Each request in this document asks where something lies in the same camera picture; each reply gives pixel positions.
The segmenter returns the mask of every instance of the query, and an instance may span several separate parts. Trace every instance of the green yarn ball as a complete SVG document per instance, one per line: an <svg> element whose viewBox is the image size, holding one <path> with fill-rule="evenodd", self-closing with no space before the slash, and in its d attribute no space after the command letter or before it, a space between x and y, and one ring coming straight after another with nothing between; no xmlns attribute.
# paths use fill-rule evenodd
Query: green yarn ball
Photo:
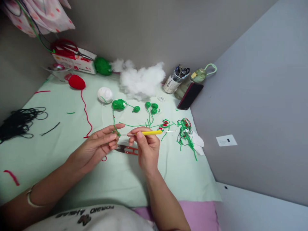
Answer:
<svg viewBox="0 0 308 231"><path fill-rule="evenodd" d="M157 110L155 108L152 108L151 113L154 115L157 113Z"/></svg>
<svg viewBox="0 0 308 231"><path fill-rule="evenodd" d="M146 106L146 108L149 108L151 106L151 103L150 102L146 102L145 106Z"/></svg>
<svg viewBox="0 0 308 231"><path fill-rule="evenodd" d="M152 108L157 109L157 108L158 108L158 105L157 105L156 103L152 103Z"/></svg>
<svg viewBox="0 0 308 231"><path fill-rule="evenodd" d="M133 112L137 113L137 112L139 112L139 111L140 111L140 107L139 107L139 106L134 107Z"/></svg>
<svg viewBox="0 0 308 231"><path fill-rule="evenodd" d="M124 110L127 103L123 99L117 99L112 102L112 107L114 110Z"/></svg>
<svg viewBox="0 0 308 231"><path fill-rule="evenodd" d="M102 75L111 75L111 65L107 60L102 57L97 57L94 61L95 69L98 73Z"/></svg>

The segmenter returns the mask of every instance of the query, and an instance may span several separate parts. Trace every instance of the tissue box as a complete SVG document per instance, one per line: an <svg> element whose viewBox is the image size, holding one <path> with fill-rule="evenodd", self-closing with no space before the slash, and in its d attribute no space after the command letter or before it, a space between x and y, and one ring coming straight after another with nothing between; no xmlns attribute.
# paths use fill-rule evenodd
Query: tissue box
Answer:
<svg viewBox="0 0 308 231"><path fill-rule="evenodd" d="M86 51L84 49L78 48L78 50L80 51L80 53L89 56L90 58L95 59L97 57L97 55ZM62 55L58 55L57 53L52 53L52 56L54 57L54 59L56 60L57 63L62 64L63 66L67 66L70 65L70 61L73 62L74 67L73 69L76 71L82 71L82 72L86 72L86 73L90 73L90 74L96 74L96 69L95 69L95 65L94 65L94 61L92 60L88 60L82 56L62 56Z"/></svg>

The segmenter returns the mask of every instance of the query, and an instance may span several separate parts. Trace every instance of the wall socket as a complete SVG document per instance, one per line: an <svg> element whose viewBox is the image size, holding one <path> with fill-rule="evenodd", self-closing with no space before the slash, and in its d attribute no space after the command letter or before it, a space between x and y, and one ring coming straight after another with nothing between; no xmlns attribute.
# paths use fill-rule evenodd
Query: wall socket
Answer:
<svg viewBox="0 0 308 231"><path fill-rule="evenodd" d="M233 135L220 136L216 137L216 139L220 147L237 145Z"/></svg>

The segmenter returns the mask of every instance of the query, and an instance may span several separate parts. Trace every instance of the phone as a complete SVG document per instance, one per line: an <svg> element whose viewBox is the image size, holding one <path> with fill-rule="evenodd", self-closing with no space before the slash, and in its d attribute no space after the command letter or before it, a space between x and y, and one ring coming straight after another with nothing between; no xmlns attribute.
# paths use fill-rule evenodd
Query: phone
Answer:
<svg viewBox="0 0 308 231"><path fill-rule="evenodd" d="M196 99L202 88L202 84L191 83L177 108L180 110L187 110Z"/></svg>

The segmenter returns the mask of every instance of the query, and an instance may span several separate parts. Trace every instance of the bracelet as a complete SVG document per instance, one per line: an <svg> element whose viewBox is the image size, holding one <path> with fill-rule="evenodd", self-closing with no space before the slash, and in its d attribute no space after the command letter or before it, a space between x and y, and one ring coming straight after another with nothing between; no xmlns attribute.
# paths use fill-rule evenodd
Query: bracelet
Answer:
<svg viewBox="0 0 308 231"><path fill-rule="evenodd" d="M33 187L36 185L36 183L31 187L31 189L26 193L26 195L27 195L27 200L28 200L28 204L29 205L31 205L32 207L34 207L34 208L42 208L42 207L45 207L45 206L41 206L41 205L35 205L35 204L33 204L32 202L31 202L31 200L30 200L30 194L31 194L31 192L32 192L32 190L33 190Z"/></svg>

